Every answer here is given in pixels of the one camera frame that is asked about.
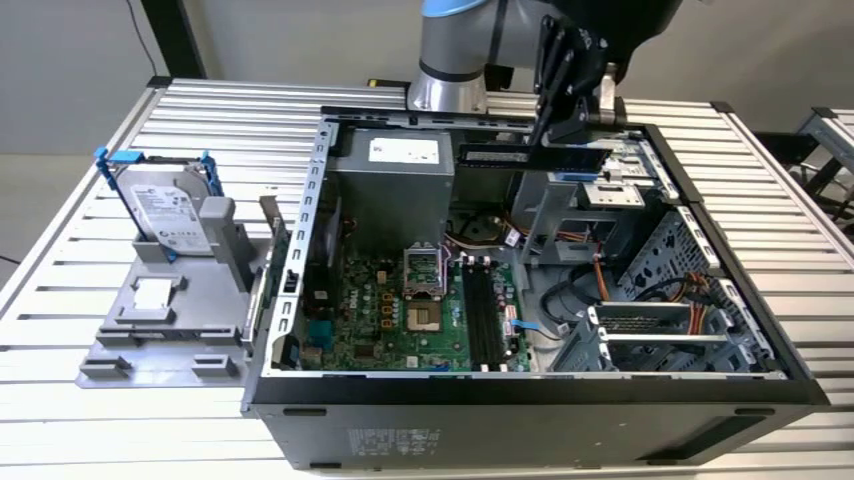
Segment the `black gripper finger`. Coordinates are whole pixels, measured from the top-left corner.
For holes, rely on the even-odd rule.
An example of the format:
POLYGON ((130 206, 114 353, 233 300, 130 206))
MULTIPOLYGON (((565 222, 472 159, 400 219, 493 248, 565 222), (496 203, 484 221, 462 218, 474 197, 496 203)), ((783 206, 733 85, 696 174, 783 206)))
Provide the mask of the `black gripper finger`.
POLYGON ((565 60, 549 94, 547 138, 551 144, 585 144, 599 137, 599 101, 593 91, 604 73, 604 50, 592 34, 569 34, 565 60))
POLYGON ((560 23, 555 17, 545 15, 540 22, 538 51, 536 58, 533 92, 537 94, 534 107, 534 125, 530 134, 530 145, 541 143, 541 136, 545 129, 548 90, 553 81, 555 72, 560 65, 560 47, 564 33, 560 23))

